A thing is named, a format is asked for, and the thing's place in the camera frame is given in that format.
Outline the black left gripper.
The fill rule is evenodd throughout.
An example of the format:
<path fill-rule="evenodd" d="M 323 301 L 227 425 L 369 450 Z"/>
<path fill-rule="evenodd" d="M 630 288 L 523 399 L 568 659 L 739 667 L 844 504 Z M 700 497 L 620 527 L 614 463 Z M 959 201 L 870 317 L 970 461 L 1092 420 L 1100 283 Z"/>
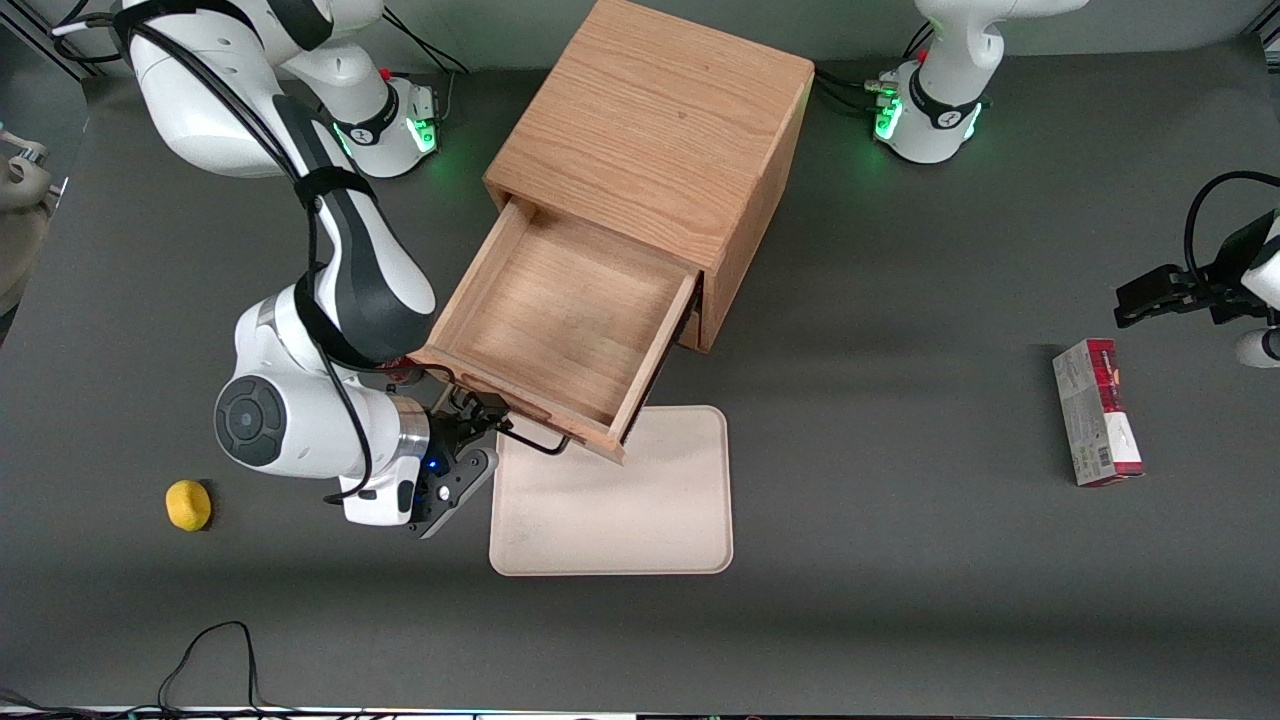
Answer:
<path fill-rule="evenodd" d="M 1183 236 L 1184 260 L 1190 277 L 1187 291 L 1184 272 L 1174 264 L 1156 266 L 1121 284 L 1115 290 L 1116 328 L 1130 328 L 1152 313 L 1160 313 L 1161 307 L 1175 304 L 1180 313 L 1210 311 L 1216 325 L 1245 316 L 1277 324 L 1277 302 L 1265 300 L 1244 284 L 1245 273 L 1258 266 L 1262 258 L 1277 255 L 1277 211 L 1267 211 L 1233 232 L 1206 265 L 1196 260 L 1197 219 L 1198 213 L 1192 211 Z"/>

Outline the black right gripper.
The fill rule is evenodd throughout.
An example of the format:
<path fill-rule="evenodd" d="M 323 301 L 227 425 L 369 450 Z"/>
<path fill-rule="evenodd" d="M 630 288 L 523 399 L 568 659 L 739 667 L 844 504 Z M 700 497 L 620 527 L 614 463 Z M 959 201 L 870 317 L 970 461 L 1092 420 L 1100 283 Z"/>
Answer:
<path fill-rule="evenodd" d="M 509 436 L 515 424 L 508 415 L 509 405 L 497 393 L 452 389 L 452 400 L 436 400 L 429 411 L 426 478 L 488 480 L 493 461 L 477 443 L 489 430 Z"/>

